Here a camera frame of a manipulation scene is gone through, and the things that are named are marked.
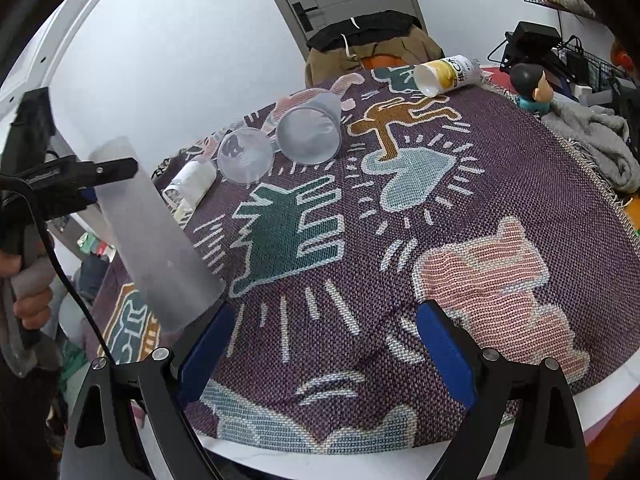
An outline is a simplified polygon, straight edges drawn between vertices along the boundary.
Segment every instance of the gray towel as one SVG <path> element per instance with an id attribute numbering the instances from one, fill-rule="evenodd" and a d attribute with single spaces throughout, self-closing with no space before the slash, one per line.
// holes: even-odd
<path id="1" fill-rule="evenodd" d="M 553 100 L 542 122 L 561 137 L 580 142 L 614 190 L 638 190 L 640 164 L 625 143 L 629 127 L 624 118 L 613 115 L 613 110 Z"/>

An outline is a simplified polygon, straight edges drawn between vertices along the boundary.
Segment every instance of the pink figure pattern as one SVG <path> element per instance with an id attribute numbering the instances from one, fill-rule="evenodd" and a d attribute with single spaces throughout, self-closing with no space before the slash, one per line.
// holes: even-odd
<path id="1" fill-rule="evenodd" d="M 436 300 L 481 348 L 539 364 L 555 358 L 569 383 L 587 372 L 590 357 L 574 349 L 575 334 L 557 305 L 540 305 L 533 289 L 548 282 L 540 252 L 515 217 L 500 221 L 497 235 L 449 244 L 423 253 L 414 265 L 415 294 Z"/>

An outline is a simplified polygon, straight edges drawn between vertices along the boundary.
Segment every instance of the green figure pattern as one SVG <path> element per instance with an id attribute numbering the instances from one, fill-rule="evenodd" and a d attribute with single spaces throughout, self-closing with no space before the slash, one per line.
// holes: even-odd
<path id="1" fill-rule="evenodd" d="M 312 211 L 342 198 L 341 189 L 320 192 L 334 181 L 333 175 L 327 175 L 294 189 L 263 183 L 251 193 L 253 202 L 238 206 L 232 218 L 249 221 L 230 248 L 246 247 L 245 270 L 231 283 L 230 297 L 342 259 L 344 240 L 327 239 L 344 232 L 344 217 L 306 219 Z"/>
<path id="2" fill-rule="evenodd" d="M 371 71 L 376 81 L 389 83 L 389 91 L 393 94 L 411 94 L 419 92 L 414 81 L 415 66 L 395 66 L 375 68 Z"/>

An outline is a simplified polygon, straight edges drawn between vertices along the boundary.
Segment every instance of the white table edge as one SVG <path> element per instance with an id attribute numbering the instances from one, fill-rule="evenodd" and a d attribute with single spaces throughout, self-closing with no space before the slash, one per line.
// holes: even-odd
<path id="1" fill-rule="evenodd" d="M 584 431 L 597 424 L 640 385 L 640 350 L 598 384 L 574 396 Z M 512 425 L 498 430 L 480 478 L 497 472 L 511 435 Z M 244 446 L 199 435 L 212 452 L 245 466 L 292 480 L 424 480 L 448 445 L 439 442 L 398 451 L 320 455 L 292 453 Z"/>

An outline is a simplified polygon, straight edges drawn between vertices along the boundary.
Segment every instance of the white wall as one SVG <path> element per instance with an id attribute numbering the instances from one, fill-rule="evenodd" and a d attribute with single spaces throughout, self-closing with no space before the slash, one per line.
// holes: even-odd
<path id="1" fill-rule="evenodd" d="M 448 56 L 465 54 L 489 64 L 487 55 L 518 22 L 535 22 L 559 31 L 555 10 L 523 0 L 418 0 L 429 35 Z M 609 29 L 587 18 L 562 12 L 562 33 L 582 39 L 585 50 L 609 59 L 613 36 Z M 504 48 L 492 56 L 500 59 Z"/>
<path id="2" fill-rule="evenodd" d="M 81 261 L 75 254 L 73 254 L 69 249 L 67 249 L 62 242 L 57 241 L 56 246 L 54 248 L 56 251 L 56 257 L 60 262 L 60 266 L 62 270 L 65 271 L 67 276 L 73 276 L 76 270 L 80 268 Z"/>
<path id="3" fill-rule="evenodd" d="M 6 142 L 6 138 L 9 136 L 11 123 L 14 122 L 15 113 L 17 112 L 17 110 L 18 107 L 16 106 L 7 115 L 0 119 L 0 153 L 2 153 L 2 150 L 4 150 L 4 144 Z"/>
<path id="4" fill-rule="evenodd" d="M 124 135 L 151 172 L 304 88 L 304 60 L 273 0 L 101 0 L 50 86 L 56 125 L 81 158 Z"/>

